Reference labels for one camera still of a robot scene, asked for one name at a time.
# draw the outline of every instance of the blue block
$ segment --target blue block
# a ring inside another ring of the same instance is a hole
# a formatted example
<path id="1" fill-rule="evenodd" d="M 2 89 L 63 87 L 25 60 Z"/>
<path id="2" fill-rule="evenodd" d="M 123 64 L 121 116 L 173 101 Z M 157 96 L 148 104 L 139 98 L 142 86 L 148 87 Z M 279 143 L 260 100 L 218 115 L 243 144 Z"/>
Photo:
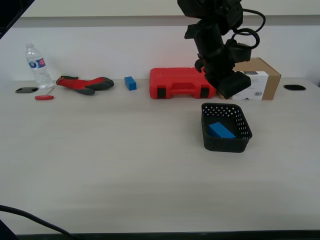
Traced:
<path id="1" fill-rule="evenodd" d="M 211 137 L 222 138 L 222 139 L 235 139 L 236 136 L 232 134 L 228 129 L 225 128 L 220 122 L 209 125 L 209 135 Z"/>
<path id="2" fill-rule="evenodd" d="M 127 76 L 124 78 L 124 82 L 126 87 L 132 91 L 132 90 L 137 90 L 137 83 L 134 80 L 134 78 L 132 76 Z"/>

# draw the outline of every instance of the red and black glove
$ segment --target red and black glove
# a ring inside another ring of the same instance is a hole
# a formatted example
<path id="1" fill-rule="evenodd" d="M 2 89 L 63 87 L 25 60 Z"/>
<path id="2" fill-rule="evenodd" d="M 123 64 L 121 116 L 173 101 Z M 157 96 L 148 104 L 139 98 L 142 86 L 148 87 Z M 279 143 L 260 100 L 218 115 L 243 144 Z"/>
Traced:
<path id="1" fill-rule="evenodd" d="M 86 81 L 72 76 L 61 76 L 56 81 L 56 84 L 73 89 L 84 95 L 94 95 L 96 91 L 107 90 L 115 85 L 114 81 L 106 77 L 98 77 L 96 79 Z"/>

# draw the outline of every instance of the mesh basket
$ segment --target mesh basket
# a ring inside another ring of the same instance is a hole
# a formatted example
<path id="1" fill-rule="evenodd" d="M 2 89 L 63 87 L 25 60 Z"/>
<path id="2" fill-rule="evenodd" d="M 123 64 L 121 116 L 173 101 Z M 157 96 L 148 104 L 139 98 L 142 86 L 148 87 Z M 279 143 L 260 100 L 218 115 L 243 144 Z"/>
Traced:
<path id="1" fill-rule="evenodd" d="M 235 104 L 204 103 L 201 122 L 204 147 L 209 151 L 242 153 L 253 136 L 244 113 Z M 218 122 L 233 133 L 235 138 L 210 136 L 209 125 Z"/>

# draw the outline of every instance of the plastic bottle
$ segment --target plastic bottle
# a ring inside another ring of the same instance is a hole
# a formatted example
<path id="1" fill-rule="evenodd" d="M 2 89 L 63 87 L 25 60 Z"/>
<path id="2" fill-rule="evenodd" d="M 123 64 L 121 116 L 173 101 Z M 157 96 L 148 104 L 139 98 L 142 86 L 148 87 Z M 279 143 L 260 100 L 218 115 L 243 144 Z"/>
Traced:
<path id="1" fill-rule="evenodd" d="M 47 66 L 41 52 L 38 51 L 32 43 L 28 43 L 26 48 L 26 60 L 32 69 L 38 87 L 40 89 L 51 88 L 54 84 L 47 72 Z"/>

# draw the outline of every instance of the black cord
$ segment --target black cord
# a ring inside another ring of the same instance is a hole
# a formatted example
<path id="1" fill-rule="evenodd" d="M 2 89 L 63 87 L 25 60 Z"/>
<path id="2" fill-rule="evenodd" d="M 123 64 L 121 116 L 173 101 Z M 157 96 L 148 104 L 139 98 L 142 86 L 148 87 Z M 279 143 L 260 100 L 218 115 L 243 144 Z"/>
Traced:
<path id="1" fill-rule="evenodd" d="M 6 213 L 15 214 L 15 215 L 25 217 L 27 219 L 30 219 L 30 220 L 36 222 L 37 224 L 40 224 L 40 225 L 43 225 L 49 229 L 55 230 L 65 236 L 69 237 L 72 240 L 80 240 L 79 238 L 73 236 L 71 233 L 67 232 L 66 230 L 63 230 L 62 228 L 60 228 L 58 226 L 55 226 L 49 222 L 46 222 L 46 221 L 44 221 L 44 220 L 26 212 L 26 211 L 22 211 L 22 210 L 19 210 L 19 209 L 13 208 L 13 207 L 9 207 L 9 206 L 0 205 L 0 212 L 6 212 Z"/>
<path id="2" fill-rule="evenodd" d="M 233 32 L 234 32 L 234 34 L 233 34 L 233 36 L 231 38 L 232 40 L 234 40 L 237 35 L 243 35 L 245 33 L 247 33 L 248 36 L 253 36 L 254 39 L 255 39 L 255 45 L 253 45 L 253 46 L 245 46 L 245 45 L 237 44 L 236 47 L 238 49 L 255 49 L 260 44 L 260 37 L 259 37 L 258 33 L 256 33 L 256 31 L 254 31 L 254 30 L 252 30 L 250 28 L 237 29 L 237 30 L 234 30 Z"/>
<path id="3" fill-rule="evenodd" d="M 235 39 L 235 37 L 237 35 L 241 35 L 241 36 L 253 36 L 255 38 L 255 45 L 253 46 L 246 46 L 246 45 L 241 45 L 241 44 L 236 44 L 234 47 L 238 48 L 238 49 L 255 49 L 256 47 L 259 46 L 260 44 L 260 37 L 258 35 L 258 32 L 265 26 L 266 24 L 266 16 L 263 15 L 261 12 L 259 11 L 255 11 L 255 10 L 251 10 L 251 9 L 243 9 L 244 12 L 248 12 L 248 13 L 252 13 L 252 14 L 256 14 L 259 15 L 260 17 L 262 17 L 262 24 L 261 26 L 257 29 L 257 30 L 252 30 L 250 28 L 242 28 L 242 29 L 233 29 L 234 34 L 232 35 L 232 40 Z"/>
<path id="4" fill-rule="evenodd" d="M 257 30 L 255 30 L 256 33 L 258 33 L 261 29 L 264 28 L 264 26 L 266 25 L 266 21 L 267 21 L 265 15 L 263 15 L 263 14 L 262 14 L 261 12 L 259 12 L 259 11 L 251 10 L 251 9 L 246 9 L 246 8 L 244 8 L 243 11 L 244 11 L 244 12 L 247 12 L 247 13 L 259 15 L 259 16 L 262 18 L 263 22 L 262 22 L 261 26 L 260 26 Z M 250 36 L 251 34 L 249 34 L 249 33 L 241 33 L 241 34 L 238 34 L 238 35 Z"/>

